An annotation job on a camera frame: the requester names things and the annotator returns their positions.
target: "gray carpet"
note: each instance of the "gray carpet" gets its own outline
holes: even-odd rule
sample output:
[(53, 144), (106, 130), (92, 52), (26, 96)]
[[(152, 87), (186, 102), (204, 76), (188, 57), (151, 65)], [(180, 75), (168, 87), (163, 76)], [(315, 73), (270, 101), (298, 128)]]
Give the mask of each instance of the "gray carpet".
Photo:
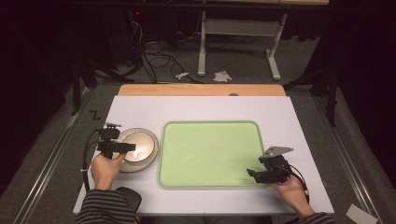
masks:
[[(165, 47), (164, 52), (174, 55), (177, 61), (183, 65), (185, 72), (190, 72), (192, 78), (204, 83), (216, 83), (213, 81), (213, 74), (224, 70), (233, 78), (229, 83), (275, 83), (271, 79), (268, 64), (262, 53), (262, 46), (267, 42), (268, 39), (262, 39), (252, 43), (232, 44), (222, 49), (209, 49), (206, 56), (205, 77), (196, 76), (197, 46), (180, 46), (179, 49)], [(276, 61), (282, 80), (277, 83), (287, 83), (303, 73), (316, 43), (316, 41), (299, 43), (295, 39), (280, 43)], [(213, 42), (213, 47), (216, 44), (221, 45), (220, 42)], [(159, 46), (149, 48), (148, 52), (154, 52), (154, 47), (158, 48)], [(154, 63), (158, 63), (158, 66), (165, 64), (160, 61)], [(121, 71), (126, 69), (122, 65), (120, 66)], [(170, 63), (164, 67), (156, 68), (158, 81), (177, 81), (173, 78), (173, 75), (180, 72), (177, 69), (177, 67), (172, 69)], [(139, 70), (132, 77), (138, 81), (149, 81), (144, 69)], [(76, 124), (67, 137), (64, 147), (60, 149), (62, 158), (51, 174), (48, 185), (44, 186), (45, 190), (40, 195), (40, 200), (35, 204), (30, 218), (27, 218), (28, 223), (74, 222), (75, 215), (72, 210), (82, 184), (82, 175), (79, 169), (85, 140), (91, 130), (104, 126), (108, 109), (119, 87), (120, 83), (101, 80), (96, 89), (90, 89), (85, 94), (89, 96), (85, 98), (86, 104), (80, 109)], [(288, 95), (294, 104), (322, 180), (327, 186), (326, 190), (335, 210), (333, 216), (338, 223), (354, 223), (346, 216), (346, 212), (352, 203), (361, 207), (361, 202), (356, 196), (355, 189), (351, 186), (350, 177), (338, 151), (339, 147), (333, 138), (333, 130), (329, 129), (326, 119), (323, 118), (318, 108), (318, 99), (310, 96), (307, 87), (288, 91)], [(40, 171), (45, 166), (47, 158), (56, 148), (57, 140), (71, 119), (70, 99), (69, 95), (65, 106), (47, 124), (46, 130), (37, 139), (21, 169), (1, 198), (0, 223), (13, 222)], [(336, 131), (342, 136), (346, 147), (351, 150), (350, 153), (353, 153), (358, 171), (360, 174), (364, 174), (363, 182), (370, 186), (369, 193), (374, 196), (375, 205), (378, 207), (383, 223), (392, 223), (396, 220), (395, 215), (390, 212), (396, 210), (394, 188), (389, 185), (389, 181), (374, 156), (372, 153), (370, 154), (370, 148), (367, 147), (359, 128), (348, 113), (347, 104), (343, 102), (343, 97), (340, 94), (338, 101), (340, 103), (336, 107)], [(93, 113), (90, 111), (97, 111), (96, 117), (100, 119), (92, 119)], [(292, 219), (292, 217), (274, 217), (274, 223), (283, 223), (288, 219)]]

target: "plastic tray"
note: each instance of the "plastic tray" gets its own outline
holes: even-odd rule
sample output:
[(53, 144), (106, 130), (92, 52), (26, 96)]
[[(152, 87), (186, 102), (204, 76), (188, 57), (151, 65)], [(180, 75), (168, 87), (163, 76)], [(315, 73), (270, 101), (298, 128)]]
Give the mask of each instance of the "plastic tray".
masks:
[(263, 144), (253, 121), (171, 121), (163, 129), (159, 181), (165, 187), (257, 186)]

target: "striped sleeve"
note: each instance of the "striped sleeve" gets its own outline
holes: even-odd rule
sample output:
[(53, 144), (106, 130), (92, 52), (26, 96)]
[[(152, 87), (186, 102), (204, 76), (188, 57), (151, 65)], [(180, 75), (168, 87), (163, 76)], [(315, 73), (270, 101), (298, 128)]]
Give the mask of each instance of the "striped sleeve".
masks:
[(76, 223), (134, 223), (129, 201), (116, 190), (92, 189), (85, 195)]
[(299, 222), (301, 224), (335, 224), (335, 220), (326, 213), (316, 213), (305, 221)]

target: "wooden edge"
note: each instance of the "wooden edge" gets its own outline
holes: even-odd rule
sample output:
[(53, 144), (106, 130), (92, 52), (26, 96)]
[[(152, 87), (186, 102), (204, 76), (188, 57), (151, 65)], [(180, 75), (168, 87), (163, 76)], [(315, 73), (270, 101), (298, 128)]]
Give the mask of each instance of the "wooden edge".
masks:
[(125, 84), (124, 96), (286, 96), (278, 84)]

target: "green tray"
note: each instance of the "green tray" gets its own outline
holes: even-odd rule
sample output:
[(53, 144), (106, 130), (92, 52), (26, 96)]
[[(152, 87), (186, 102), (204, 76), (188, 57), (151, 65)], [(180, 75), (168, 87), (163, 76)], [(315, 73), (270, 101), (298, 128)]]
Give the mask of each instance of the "green tray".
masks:
[(253, 121), (171, 121), (163, 129), (159, 181), (165, 187), (257, 186), (248, 169), (264, 171)]

